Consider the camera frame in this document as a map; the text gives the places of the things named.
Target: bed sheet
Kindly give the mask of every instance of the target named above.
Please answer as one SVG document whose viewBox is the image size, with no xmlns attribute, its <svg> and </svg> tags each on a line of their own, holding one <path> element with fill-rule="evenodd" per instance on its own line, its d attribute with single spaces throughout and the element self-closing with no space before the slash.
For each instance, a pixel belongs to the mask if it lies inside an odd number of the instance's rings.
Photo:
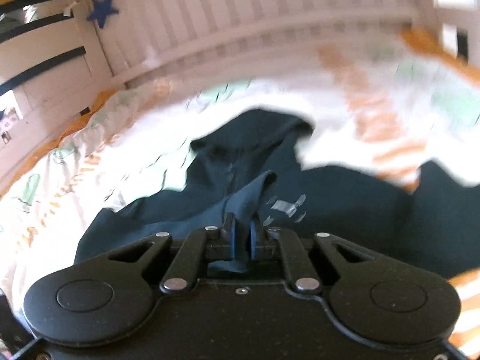
<svg viewBox="0 0 480 360">
<path fill-rule="evenodd" d="M 112 96 L 3 197 L 0 287 L 14 310 L 35 281 L 73 263 L 101 208 L 181 191 L 194 158 L 190 142 L 253 108 L 315 125 L 297 145 L 304 169 L 340 164 L 413 190 L 419 167 L 434 159 L 463 185 L 480 183 L 477 88 L 413 54 L 400 37 L 259 52 L 192 69 Z M 480 277 L 468 286 L 460 288 L 465 302 L 480 293 Z M 479 329 L 480 318 L 465 311 L 455 337 L 471 355 L 480 343 L 464 333 Z"/>
</svg>

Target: white bed frame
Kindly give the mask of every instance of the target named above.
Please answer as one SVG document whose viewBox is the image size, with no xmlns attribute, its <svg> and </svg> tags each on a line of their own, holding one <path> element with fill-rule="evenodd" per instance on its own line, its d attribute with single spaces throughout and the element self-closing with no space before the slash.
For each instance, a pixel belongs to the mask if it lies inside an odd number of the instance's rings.
<svg viewBox="0 0 480 360">
<path fill-rule="evenodd" d="M 54 74 L 38 76 L 35 85 L 37 93 L 47 93 L 56 80 L 70 80 L 65 90 L 44 102 L 25 90 L 31 83 L 15 90 L 25 117 L 0 147 L 0 189 L 35 147 L 57 134 L 100 90 L 138 85 L 167 74 L 172 65 L 178 71 L 210 63 L 212 56 L 224 59 L 278 45 L 278 34 L 291 43 L 413 26 L 439 36 L 450 24 L 468 31 L 470 63 L 480 66 L 479 11 L 437 7 L 435 0 L 114 0 L 114 6 L 121 13 L 109 17 L 104 30 L 85 20 L 87 0 L 73 8 L 74 27 L 72 20 L 60 23 L 66 43 L 83 45 L 86 54 Z M 21 35 L 8 47 L 41 44 L 43 57 L 56 53 L 54 48 L 71 47 L 49 43 L 48 31 Z M 8 42 L 0 44 L 0 58 Z M 33 65 L 30 55 L 22 55 L 25 61 L 17 69 Z"/>
</svg>

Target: silver screw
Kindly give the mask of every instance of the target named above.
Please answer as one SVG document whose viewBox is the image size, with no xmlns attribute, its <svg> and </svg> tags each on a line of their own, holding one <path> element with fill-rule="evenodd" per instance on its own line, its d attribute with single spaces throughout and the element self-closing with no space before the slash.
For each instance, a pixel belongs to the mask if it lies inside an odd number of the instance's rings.
<svg viewBox="0 0 480 360">
<path fill-rule="evenodd" d="M 302 277 L 295 282 L 300 291 L 313 291 L 320 287 L 320 282 L 312 277 Z"/>
<path fill-rule="evenodd" d="M 247 295 L 248 294 L 248 288 L 245 288 L 245 287 L 237 288 L 235 290 L 235 293 L 237 295 Z"/>
<path fill-rule="evenodd" d="M 165 280 L 163 286 L 170 291 L 180 291 L 187 288 L 188 283 L 180 277 L 174 277 L 173 279 Z"/>
</svg>

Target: star decoration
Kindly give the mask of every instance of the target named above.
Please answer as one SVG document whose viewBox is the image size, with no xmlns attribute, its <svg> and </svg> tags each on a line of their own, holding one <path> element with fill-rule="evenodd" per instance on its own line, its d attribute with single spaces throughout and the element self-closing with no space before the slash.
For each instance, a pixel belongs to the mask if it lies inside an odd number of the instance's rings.
<svg viewBox="0 0 480 360">
<path fill-rule="evenodd" d="M 96 20 L 100 28 L 105 27 L 105 22 L 107 17 L 110 15 L 118 15 L 120 12 L 112 7 L 113 0 L 92 0 L 93 1 L 93 11 L 88 15 L 87 20 L 93 21 Z"/>
</svg>

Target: dark blue garment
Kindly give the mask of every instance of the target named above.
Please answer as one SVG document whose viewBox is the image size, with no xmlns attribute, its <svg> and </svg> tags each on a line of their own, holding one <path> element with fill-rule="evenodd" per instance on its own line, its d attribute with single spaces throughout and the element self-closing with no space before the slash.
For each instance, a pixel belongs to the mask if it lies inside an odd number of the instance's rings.
<svg viewBox="0 0 480 360">
<path fill-rule="evenodd" d="M 323 231 L 445 277 L 480 266 L 478 188 L 462 188 L 426 164 L 413 195 L 339 166 L 301 171 L 295 144 L 312 127 L 292 116 L 252 110 L 192 142 L 196 158 L 183 192 L 161 191 L 117 213 L 102 210 L 82 237 L 75 262 L 159 231 L 183 239 L 193 229 L 237 218 L 245 245 L 255 212 L 265 225 L 300 237 Z"/>
</svg>

